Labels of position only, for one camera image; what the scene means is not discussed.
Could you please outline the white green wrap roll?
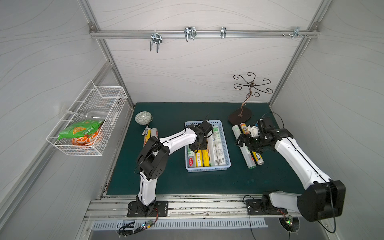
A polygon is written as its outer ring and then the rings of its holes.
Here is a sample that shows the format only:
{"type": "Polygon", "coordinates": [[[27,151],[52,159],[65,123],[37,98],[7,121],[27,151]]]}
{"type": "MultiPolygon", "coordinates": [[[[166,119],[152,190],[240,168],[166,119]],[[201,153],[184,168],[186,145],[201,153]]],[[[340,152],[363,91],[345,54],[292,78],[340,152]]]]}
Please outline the white green wrap roll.
{"type": "Polygon", "coordinates": [[[157,128],[151,128],[151,137],[159,138],[159,133],[157,128]]]}
{"type": "Polygon", "coordinates": [[[188,166],[189,166],[189,168],[195,168],[196,167],[196,154],[194,151],[191,150],[190,145],[188,145],[187,150],[188,150],[188,166]]]}

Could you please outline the yellow wrap roll long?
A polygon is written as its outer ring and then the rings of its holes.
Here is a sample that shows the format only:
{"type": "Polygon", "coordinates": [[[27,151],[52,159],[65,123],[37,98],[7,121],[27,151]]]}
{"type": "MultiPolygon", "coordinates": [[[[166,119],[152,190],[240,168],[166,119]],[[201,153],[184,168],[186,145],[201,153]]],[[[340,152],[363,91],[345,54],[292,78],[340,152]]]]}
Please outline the yellow wrap roll long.
{"type": "Polygon", "coordinates": [[[203,167],[202,151],[198,150],[195,153],[195,157],[196,157],[196,167],[197,168],[203,167]]]}

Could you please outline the light blue plastic basket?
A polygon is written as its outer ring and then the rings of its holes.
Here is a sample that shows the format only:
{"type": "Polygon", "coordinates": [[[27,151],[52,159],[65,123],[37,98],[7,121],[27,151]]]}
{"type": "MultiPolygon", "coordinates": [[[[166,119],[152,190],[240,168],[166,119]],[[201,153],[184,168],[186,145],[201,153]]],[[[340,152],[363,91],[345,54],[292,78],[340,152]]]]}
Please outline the light blue plastic basket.
{"type": "Polygon", "coordinates": [[[207,140],[206,150],[202,150],[201,157],[195,160],[197,154],[192,153],[189,146],[185,146],[186,170],[189,173],[225,171],[231,167],[229,151],[225,139],[223,124],[220,120],[208,121],[214,134],[207,140]]]}

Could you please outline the white wrap roll group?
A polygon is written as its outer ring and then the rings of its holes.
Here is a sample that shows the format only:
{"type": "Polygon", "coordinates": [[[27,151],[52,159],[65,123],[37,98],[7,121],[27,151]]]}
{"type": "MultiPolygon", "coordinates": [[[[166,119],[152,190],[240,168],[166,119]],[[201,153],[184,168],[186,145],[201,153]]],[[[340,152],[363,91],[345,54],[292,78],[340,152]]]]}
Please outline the white wrap roll group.
{"type": "Polygon", "coordinates": [[[215,145],[215,139],[214,137],[210,136],[208,139],[208,152],[210,156],[210,166],[215,167],[218,166],[218,157],[217,157],[217,150],[215,145]]]}

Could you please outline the clear wrap roll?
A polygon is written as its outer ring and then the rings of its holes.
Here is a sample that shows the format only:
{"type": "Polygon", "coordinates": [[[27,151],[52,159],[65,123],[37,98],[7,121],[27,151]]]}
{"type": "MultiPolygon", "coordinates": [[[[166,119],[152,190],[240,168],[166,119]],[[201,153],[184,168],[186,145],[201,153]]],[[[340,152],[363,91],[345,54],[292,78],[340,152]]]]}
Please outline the clear wrap roll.
{"type": "MultiPolygon", "coordinates": [[[[236,141],[238,140],[238,138],[240,137],[241,135],[241,130],[240,130],[240,127],[238,125],[235,125],[235,126],[232,126],[232,131],[235,135],[235,138],[236,138],[236,141]]],[[[254,160],[252,159],[252,154],[251,152],[247,149],[247,147],[245,145],[243,145],[242,147],[240,147],[240,150],[242,152],[242,155],[245,159],[245,162],[247,164],[247,167],[248,169],[254,169],[257,167],[256,163],[254,162],[254,160]]]]}

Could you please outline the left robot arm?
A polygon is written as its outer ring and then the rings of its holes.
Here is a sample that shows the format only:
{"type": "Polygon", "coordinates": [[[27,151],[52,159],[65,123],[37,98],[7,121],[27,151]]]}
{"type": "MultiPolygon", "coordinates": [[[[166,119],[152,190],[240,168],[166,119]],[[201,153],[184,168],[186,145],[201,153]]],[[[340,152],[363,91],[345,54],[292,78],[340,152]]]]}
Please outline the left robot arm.
{"type": "Polygon", "coordinates": [[[199,150],[212,131],[213,127],[203,122],[198,126],[186,127],[169,137],[151,137],[137,158],[140,176],[137,202],[144,207],[152,206],[156,202],[157,180],[165,171],[169,156],[187,145],[191,145],[192,150],[199,150]]]}

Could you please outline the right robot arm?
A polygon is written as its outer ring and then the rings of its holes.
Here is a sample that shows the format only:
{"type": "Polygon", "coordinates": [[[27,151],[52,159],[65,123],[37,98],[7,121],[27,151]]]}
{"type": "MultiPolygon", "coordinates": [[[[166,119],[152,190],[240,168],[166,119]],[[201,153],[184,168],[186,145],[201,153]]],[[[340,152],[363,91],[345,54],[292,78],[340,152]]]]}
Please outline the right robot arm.
{"type": "Polygon", "coordinates": [[[346,186],[317,167],[287,129],[268,130],[256,138],[249,134],[240,134],[236,144],[256,153],[272,147],[283,156],[300,179],[305,190],[301,195],[270,192],[265,197],[268,207],[300,213],[309,222],[342,215],[346,186]]]}

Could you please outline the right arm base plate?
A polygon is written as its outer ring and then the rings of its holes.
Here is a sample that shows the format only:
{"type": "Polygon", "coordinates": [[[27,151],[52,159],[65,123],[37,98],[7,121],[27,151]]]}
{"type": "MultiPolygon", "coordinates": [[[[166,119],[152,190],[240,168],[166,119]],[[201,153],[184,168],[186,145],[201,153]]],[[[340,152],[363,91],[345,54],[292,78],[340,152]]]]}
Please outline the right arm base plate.
{"type": "Polygon", "coordinates": [[[283,208],[277,208],[272,205],[269,200],[255,200],[247,199],[243,201],[247,207],[247,213],[250,216],[261,216],[261,215],[287,215],[288,211],[283,208]]]}

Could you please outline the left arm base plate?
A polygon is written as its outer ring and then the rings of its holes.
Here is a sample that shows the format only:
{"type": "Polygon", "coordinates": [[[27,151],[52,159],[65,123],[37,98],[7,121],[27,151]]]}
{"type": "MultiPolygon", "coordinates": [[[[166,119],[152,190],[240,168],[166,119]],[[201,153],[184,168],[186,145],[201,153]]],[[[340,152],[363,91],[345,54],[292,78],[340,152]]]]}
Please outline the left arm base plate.
{"type": "Polygon", "coordinates": [[[153,203],[145,206],[139,200],[130,202],[128,204],[128,218],[139,217],[167,217],[168,216],[168,201],[154,201],[153,203]]]}

